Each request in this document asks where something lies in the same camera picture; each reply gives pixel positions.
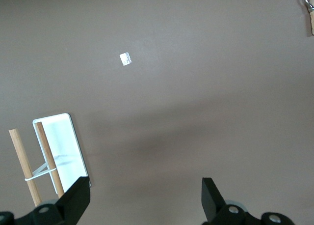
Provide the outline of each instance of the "wooden dowel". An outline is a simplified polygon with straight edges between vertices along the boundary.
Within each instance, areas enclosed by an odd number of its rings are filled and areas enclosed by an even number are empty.
[[[310,4],[314,5],[314,0],[309,0]],[[312,34],[314,35],[314,11],[310,13]]]
[[[14,148],[16,150],[18,158],[20,160],[20,164],[21,164],[24,176],[26,179],[29,179],[33,177],[33,173],[30,168],[30,164],[29,164],[27,155],[25,153],[25,149],[24,149],[19,131],[15,128],[15,129],[9,130],[9,133],[13,141]],[[38,188],[35,181],[29,180],[27,181],[27,185],[28,185],[31,197],[33,198],[35,206],[38,206],[41,203],[41,197],[39,195]]]
[[[50,146],[49,146],[49,143],[47,140],[47,136],[46,136],[43,124],[41,122],[35,123],[35,127],[36,127],[36,131],[38,133],[41,145],[44,149],[49,168],[54,169],[54,168],[56,168],[56,165],[55,165],[55,161],[54,161],[54,158],[52,156],[52,153],[51,153],[51,149],[50,149]],[[53,178],[53,181],[55,184],[55,188],[57,189],[58,197],[60,198],[61,196],[63,196],[64,190],[62,187],[62,183],[60,180],[58,169],[52,171],[51,174],[52,174],[52,178]]]

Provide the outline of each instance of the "silver bolt head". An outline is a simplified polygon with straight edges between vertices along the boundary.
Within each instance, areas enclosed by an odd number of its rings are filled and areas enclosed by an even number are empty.
[[[281,220],[277,215],[274,215],[274,214],[269,215],[269,219],[273,221],[274,223],[278,223],[278,224],[281,223]]]
[[[42,208],[38,211],[38,213],[40,213],[40,214],[46,213],[48,210],[49,210],[48,207],[42,207]]]
[[[229,211],[234,214],[237,214],[239,212],[239,210],[235,206],[230,206]]]

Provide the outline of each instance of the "metal clip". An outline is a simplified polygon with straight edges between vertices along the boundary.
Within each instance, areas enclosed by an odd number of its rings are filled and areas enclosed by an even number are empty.
[[[309,13],[314,11],[314,6],[311,3],[309,3],[308,0],[304,0],[304,4],[308,8]]]

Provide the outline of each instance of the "white plastic tray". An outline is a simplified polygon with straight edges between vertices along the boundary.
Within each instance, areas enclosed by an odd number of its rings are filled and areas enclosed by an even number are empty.
[[[62,113],[35,119],[33,121],[35,132],[35,123],[38,122],[42,122],[43,124],[47,140],[60,175],[63,190],[66,192],[79,177],[88,176],[71,117],[68,113]],[[40,141],[39,144],[47,163]],[[56,192],[51,172],[49,174]]]

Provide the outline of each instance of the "white plastic clip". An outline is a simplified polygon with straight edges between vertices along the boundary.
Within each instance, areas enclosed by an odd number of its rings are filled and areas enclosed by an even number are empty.
[[[48,166],[48,164],[47,164],[47,163],[44,163],[42,166],[40,166],[38,169],[36,169],[36,170],[33,172],[33,175],[34,175],[33,177],[31,177],[31,178],[25,178],[25,181],[32,180],[32,179],[34,179],[34,178],[36,178],[36,177],[42,176],[42,175],[44,175],[44,174],[46,174],[46,173],[52,172],[52,171],[54,171],[54,170],[57,169],[57,168],[54,168],[54,169],[47,169],[47,170],[43,171],[43,169],[46,168],[47,166]]]

